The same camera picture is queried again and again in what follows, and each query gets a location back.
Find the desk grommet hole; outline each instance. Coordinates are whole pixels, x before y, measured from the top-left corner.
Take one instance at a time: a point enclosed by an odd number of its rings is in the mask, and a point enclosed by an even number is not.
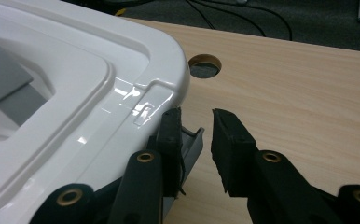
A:
[[[197,78],[215,77],[221,71],[221,62],[211,54],[199,54],[188,61],[190,74]]]

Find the white plastic container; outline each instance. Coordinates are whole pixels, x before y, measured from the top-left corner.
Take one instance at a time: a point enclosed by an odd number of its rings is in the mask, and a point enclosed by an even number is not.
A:
[[[121,177],[189,83],[168,35],[58,0],[0,0],[0,47],[47,99],[20,127],[0,112],[0,223],[28,223],[63,185]]]

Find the light wood surface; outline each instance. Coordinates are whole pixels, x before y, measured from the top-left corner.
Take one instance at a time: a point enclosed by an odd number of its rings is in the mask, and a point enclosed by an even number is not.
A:
[[[175,38],[187,59],[208,53],[222,63],[191,79],[183,125],[205,129],[204,149],[164,223],[252,223],[246,199],[224,193],[210,146],[213,108],[235,113],[259,149],[283,153],[310,184],[337,195],[360,184],[360,52],[136,21]]]

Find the black wire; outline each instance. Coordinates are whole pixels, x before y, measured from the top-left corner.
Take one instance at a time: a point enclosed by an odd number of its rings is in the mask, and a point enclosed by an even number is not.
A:
[[[197,9],[194,5],[192,5],[188,0],[186,0],[186,2],[192,7],[194,8],[198,13],[200,13],[200,15],[203,17],[203,19],[206,21],[206,23],[209,25],[210,29],[215,30],[215,27],[212,25],[212,23],[205,17],[205,15],[203,15],[203,13]]]
[[[284,25],[287,27],[287,30],[288,30],[288,39],[290,41],[293,40],[293,31],[290,27],[290,25],[288,24],[288,22],[281,16],[279,15],[277,12],[274,12],[270,9],[267,9],[267,8],[264,8],[264,7],[251,7],[251,6],[246,6],[246,5],[238,5],[238,4],[232,4],[232,3],[224,3],[224,2],[218,2],[218,1],[208,1],[208,0],[200,0],[202,2],[209,2],[209,3],[215,3],[215,4],[220,4],[220,5],[226,5],[226,6],[232,6],[232,7],[248,7],[248,8],[252,8],[252,9],[257,9],[257,10],[261,10],[261,11],[265,11],[265,12],[268,12],[274,16],[276,16],[277,18],[279,18],[283,23]]]
[[[209,8],[212,8],[212,9],[215,9],[217,11],[221,11],[221,12],[225,12],[225,13],[228,13],[230,15],[233,15],[233,16],[236,16],[236,17],[239,17],[241,19],[244,19],[248,22],[250,22],[251,24],[253,24],[257,29],[258,31],[261,33],[262,36],[266,36],[264,31],[261,29],[261,27],[259,27],[257,24],[255,24],[253,21],[249,20],[248,18],[242,16],[242,15],[239,15],[238,13],[235,13],[235,12],[231,12],[231,11],[228,11],[228,10],[225,10],[225,9],[222,9],[222,8],[219,8],[219,7],[212,7],[210,5],[206,5],[202,2],[198,2],[198,1],[195,1],[195,0],[189,0],[190,2],[193,2],[193,3],[196,3],[196,4],[199,4],[201,6],[204,6],[204,7],[209,7]]]

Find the wooden table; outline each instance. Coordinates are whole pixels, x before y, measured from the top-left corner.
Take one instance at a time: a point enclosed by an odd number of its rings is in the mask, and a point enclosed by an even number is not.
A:
[[[222,63],[217,76],[191,79],[182,104],[183,125],[205,129],[204,148],[165,223],[252,223],[212,161],[213,108],[235,113],[259,149],[283,153],[315,187],[337,195],[360,184],[359,51],[136,22],[174,37],[188,60],[208,53]]]

